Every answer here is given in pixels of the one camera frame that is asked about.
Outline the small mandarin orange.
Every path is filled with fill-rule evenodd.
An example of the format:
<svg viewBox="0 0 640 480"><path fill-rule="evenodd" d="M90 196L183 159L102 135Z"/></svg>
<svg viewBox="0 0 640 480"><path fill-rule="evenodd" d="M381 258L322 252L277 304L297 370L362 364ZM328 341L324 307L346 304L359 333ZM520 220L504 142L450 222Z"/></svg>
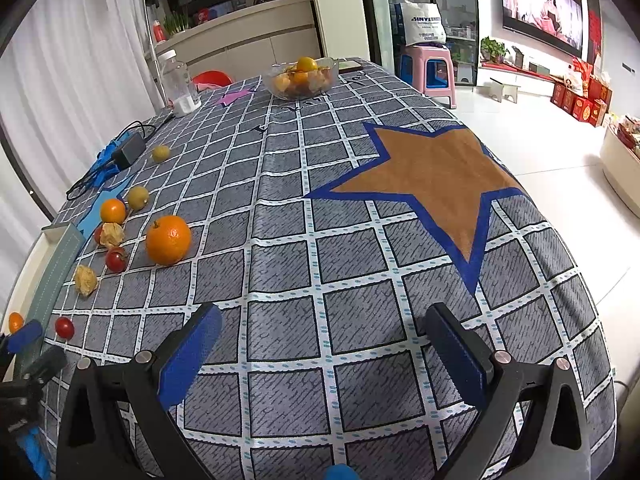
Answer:
<svg viewBox="0 0 640 480"><path fill-rule="evenodd" d="M24 326L24 318L20 312L11 312L9 315L8 327L11 334L15 334Z"/></svg>

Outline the red cherry tomato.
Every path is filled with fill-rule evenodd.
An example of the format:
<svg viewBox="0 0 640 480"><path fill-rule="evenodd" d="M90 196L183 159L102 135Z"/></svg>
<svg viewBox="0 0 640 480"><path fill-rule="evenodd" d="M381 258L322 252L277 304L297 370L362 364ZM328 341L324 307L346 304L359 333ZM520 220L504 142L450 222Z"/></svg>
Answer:
<svg viewBox="0 0 640 480"><path fill-rule="evenodd" d="M123 247L113 247L105 255L105 266L112 273L124 272L127 262L128 256Z"/></svg>
<svg viewBox="0 0 640 480"><path fill-rule="evenodd" d="M60 316L55 320L54 330L56 336L64 340L71 340L75 335L75 326L70 318Z"/></svg>

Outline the physalis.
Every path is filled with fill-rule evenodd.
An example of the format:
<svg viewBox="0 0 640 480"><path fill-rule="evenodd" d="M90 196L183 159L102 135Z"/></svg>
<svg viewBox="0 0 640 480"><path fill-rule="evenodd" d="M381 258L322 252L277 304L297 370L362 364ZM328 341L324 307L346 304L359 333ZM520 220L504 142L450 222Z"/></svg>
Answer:
<svg viewBox="0 0 640 480"><path fill-rule="evenodd" d="M80 264L74 273L74 284L81 297L89 297L98 287L98 278L90 266Z"/></svg>

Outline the large orange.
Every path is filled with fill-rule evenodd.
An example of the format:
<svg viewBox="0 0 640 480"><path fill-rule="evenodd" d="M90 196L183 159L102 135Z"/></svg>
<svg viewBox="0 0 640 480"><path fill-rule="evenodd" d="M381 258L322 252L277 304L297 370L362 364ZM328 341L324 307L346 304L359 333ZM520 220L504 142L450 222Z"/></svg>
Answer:
<svg viewBox="0 0 640 480"><path fill-rule="evenodd" d="M172 266L186 256L191 240L191 230L183 218L163 216L155 219L146 232L146 254L160 266Z"/></svg>

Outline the husked physalis fruit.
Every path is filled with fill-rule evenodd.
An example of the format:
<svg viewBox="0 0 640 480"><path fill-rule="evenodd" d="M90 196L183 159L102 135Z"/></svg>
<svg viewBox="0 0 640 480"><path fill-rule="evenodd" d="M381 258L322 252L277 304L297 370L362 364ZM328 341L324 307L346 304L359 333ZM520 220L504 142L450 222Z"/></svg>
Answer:
<svg viewBox="0 0 640 480"><path fill-rule="evenodd" d="M119 247L125 240L125 232L118 223L103 223L99 232L98 243L107 248L113 249Z"/></svg>

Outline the yellow-green round fruit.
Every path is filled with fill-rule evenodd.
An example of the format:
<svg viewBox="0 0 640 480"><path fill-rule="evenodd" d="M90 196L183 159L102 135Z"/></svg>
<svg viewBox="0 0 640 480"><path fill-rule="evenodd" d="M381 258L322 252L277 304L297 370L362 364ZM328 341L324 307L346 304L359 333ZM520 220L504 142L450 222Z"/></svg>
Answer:
<svg viewBox="0 0 640 480"><path fill-rule="evenodd" d="M141 185L130 188L126 200L132 211L139 211L145 207L149 201L149 191Z"/></svg>

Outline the grey checkered star tablecloth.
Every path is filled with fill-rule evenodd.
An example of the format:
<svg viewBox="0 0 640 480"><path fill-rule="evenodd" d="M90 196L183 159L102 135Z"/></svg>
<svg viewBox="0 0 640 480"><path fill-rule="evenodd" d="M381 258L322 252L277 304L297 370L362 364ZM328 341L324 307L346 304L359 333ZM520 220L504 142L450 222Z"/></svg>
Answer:
<svg viewBox="0 0 640 480"><path fill-rule="evenodd" d="M601 323L574 258L528 197L486 209L469 287L412 205L316 196L359 166L398 167L368 125L418 130L425 144L457 118L373 64L303 103L276 100L257 78L236 88L235 103L208 92L196 113L163 126L167 162L141 159L107 182L142 185L150 199L126 221L124 272L107 269L95 242L81 249L76 264L99 284L81 297L66 282L54 315L75 326L67 361L126 362L212 302L220 337L171 413L214 477L319 479L345 463L363 479L429 479L475 418L423 328L441 301L520 362L570 361L591 473L603 474L617 416ZM183 218L192 235L172 266L145 250L163 216Z"/></svg>

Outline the black power adapter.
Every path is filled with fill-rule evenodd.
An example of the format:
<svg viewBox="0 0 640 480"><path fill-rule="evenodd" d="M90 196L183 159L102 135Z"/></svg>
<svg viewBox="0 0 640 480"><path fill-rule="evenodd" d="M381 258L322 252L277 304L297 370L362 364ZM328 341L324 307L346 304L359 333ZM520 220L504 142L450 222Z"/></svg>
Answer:
<svg viewBox="0 0 640 480"><path fill-rule="evenodd" d="M112 155L112 161L119 171L131 167L145 152L146 143L140 132L130 132L122 139Z"/></svg>

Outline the far yellow-green fruit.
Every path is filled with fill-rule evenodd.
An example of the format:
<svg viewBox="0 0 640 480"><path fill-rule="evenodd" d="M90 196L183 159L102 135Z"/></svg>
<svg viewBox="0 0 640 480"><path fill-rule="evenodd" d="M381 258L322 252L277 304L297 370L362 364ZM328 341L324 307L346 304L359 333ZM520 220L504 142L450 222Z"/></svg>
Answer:
<svg viewBox="0 0 640 480"><path fill-rule="evenodd" d="M167 145L157 145L152 149L152 161L161 164L170 157L170 148Z"/></svg>

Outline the white low cabinet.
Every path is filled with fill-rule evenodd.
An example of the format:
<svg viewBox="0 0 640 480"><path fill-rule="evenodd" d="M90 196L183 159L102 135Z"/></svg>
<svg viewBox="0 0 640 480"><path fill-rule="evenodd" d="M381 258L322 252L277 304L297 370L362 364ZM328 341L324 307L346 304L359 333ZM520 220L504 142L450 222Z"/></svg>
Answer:
<svg viewBox="0 0 640 480"><path fill-rule="evenodd" d="M611 127L605 129L600 159L605 179L627 208L640 217L639 159Z"/></svg>

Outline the white curtain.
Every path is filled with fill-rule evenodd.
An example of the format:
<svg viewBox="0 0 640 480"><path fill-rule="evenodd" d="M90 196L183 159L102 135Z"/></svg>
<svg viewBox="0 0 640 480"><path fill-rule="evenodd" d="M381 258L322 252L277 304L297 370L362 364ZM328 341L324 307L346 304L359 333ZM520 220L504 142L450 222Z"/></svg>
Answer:
<svg viewBox="0 0 640 480"><path fill-rule="evenodd" d="M140 0L36 0L1 55L1 119L53 209L135 120L163 106Z"/></svg>

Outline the clear plastic bottle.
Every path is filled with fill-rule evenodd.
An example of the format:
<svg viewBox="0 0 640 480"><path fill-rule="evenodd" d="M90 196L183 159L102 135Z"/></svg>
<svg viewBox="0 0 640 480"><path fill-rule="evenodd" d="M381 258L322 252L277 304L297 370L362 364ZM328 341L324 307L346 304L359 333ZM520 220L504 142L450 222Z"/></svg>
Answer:
<svg viewBox="0 0 640 480"><path fill-rule="evenodd" d="M174 114L177 117L183 117L198 110L202 105L200 95L186 64L178 60L176 51L165 51L158 58L158 62L160 62L160 79Z"/></svg>

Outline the red plastic chair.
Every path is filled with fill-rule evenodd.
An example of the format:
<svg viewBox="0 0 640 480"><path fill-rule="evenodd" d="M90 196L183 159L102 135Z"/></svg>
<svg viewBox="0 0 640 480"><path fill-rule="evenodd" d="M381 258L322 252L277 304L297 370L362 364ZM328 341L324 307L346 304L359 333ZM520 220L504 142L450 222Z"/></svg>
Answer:
<svg viewBox="0 0 640 480"><path fill-rule="evenodd" d="M196 90L204 91L228 87L233 84L233 79L220 70L206 70L206 72L196 75L193 78L193 83Z"/></svg>

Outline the pink plastic stool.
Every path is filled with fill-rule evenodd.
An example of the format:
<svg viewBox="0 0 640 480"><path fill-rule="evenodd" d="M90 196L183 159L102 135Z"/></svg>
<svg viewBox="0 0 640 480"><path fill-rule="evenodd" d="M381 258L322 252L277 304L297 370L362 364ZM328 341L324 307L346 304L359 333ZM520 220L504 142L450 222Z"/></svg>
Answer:
<svg viewBox="0 0 640 480"><path fill-rule="evenodd" d="M446 98L452 110L457 107L454 64L446 47L404 47L399 78L430 98Z"/></svg>

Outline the small potted plant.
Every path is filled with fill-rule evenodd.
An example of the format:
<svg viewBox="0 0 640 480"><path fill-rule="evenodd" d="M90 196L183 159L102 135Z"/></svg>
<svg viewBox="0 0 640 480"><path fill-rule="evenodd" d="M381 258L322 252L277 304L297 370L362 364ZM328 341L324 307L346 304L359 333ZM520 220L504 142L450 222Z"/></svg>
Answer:
<svg viewBox="0 0 640 480"><path fill-rule="evenodd" d="M490 37L480 40L480 55L484 62L492 64L503 64L508 54L508 49L503 42L499 42Z"/></svg>

